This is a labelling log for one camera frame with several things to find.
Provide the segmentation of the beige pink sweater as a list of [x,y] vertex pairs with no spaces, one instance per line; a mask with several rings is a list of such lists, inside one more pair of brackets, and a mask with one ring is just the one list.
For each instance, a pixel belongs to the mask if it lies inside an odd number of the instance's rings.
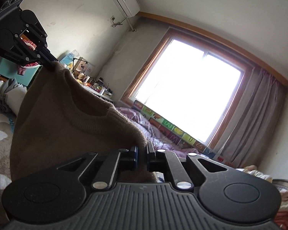
[[17,180],[88,152],[138,147],[139,164],[122,182],[155,182],[145,164],[147,139],[116,107],[95,96],[58,62],[43,67],[21,104],[10,151],[11,179]]

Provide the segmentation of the teal storage box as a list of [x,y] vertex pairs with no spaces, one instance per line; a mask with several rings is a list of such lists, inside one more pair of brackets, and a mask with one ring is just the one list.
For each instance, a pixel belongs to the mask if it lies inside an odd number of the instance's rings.
[[15,78],[18,83],[24,86],[31,83],[39,67],[38,65],[34,68],[21,70],[19,65],[5,58],[0,59],[0,75],[8,79]]

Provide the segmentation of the cluttered desk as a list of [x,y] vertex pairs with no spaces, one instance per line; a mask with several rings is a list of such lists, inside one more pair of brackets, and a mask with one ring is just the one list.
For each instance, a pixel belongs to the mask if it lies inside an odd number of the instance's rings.
[[113,102],[111,99],[112,97],[112,90],[108,88],[109,85],[104,83],[103,78],[94,78],[91,76],[91,72],[94,70],[95,66],[91,64],[89,61],[89,67],[86,72],[80,73],[78,71],[73,71],[73,58],[81,57],[79,52],[76,50],[71,51],[67,55],[63,56],[59,62],[65,68],[67,68],[72,76],[76,79],[78,83],[80,83],[85,89],[89,92],[95,94],[96,96],[108,101]]

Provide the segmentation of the black desk lamp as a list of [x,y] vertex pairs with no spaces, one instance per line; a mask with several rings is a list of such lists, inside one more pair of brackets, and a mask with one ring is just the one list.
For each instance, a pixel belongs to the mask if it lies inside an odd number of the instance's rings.
[[89,67],[89,62],[85,60],[83,57],[73,58],[73,71],[78,71],[80,73],[84,73],[87,71]]

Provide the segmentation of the purple crumpled duvet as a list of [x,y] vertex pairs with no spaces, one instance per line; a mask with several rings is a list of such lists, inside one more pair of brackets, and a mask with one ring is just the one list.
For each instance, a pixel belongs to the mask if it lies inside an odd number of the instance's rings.
[[188,153],[200,154],[195,148],[180,149],[171,140],[169,140],[156,126],[153,126],[149,121],[138,111],[130,108],[116,108],[121,114],[127,117],[132,123],[138,127],[148,141],[151,141],[155,150],[164,149],[176,153],[178,157],[185,158]]

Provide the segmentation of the white fluffy garment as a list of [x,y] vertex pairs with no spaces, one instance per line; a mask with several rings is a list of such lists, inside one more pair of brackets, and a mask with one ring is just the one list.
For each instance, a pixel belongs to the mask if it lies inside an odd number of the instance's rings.
[[3,82],[0,80],[0,110],[4,113],[19,113],[27,87],[18,83],[15,78]]

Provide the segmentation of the colourful alphabet play mat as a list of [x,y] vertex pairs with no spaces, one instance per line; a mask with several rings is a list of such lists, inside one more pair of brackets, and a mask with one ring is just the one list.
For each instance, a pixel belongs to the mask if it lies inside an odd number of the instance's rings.
[[221,155],[214,152],[209,147],[205,146],[200,141],[193,138],[191,135],[185,133],[177,126],[166,120],[164,117],[160,116],[141,102],[135,100],[132,109],[138,111],[143,117],[145,117],[148,122],[157,128],[160,133],[167,137],[171,142],[173,142],[180,149],[196,149],[204,156],[233,167],[233,164],[223,158]]

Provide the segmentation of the grey curtain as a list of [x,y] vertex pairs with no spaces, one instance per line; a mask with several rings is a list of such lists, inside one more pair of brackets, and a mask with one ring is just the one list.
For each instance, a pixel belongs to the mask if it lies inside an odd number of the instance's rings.
[[253,68],[241,99],[214,151],[235,168],[257,165],[268,148],[288,88]]

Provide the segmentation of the pink red folded quilt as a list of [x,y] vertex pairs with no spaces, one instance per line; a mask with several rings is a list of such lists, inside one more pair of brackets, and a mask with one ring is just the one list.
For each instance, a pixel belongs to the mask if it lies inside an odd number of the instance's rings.
[[277,187],[281,195],[281,206],[277,212],[274,222],[281,229],[288,229],[288,188]]

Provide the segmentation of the window with wooden frame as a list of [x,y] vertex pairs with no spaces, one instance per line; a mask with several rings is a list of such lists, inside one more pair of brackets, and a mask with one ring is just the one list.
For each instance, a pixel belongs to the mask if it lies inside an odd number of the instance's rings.
[[252,67],[221,47],[170,28],[121,99],[150,108],[190,144],[214,148],[251,72]]

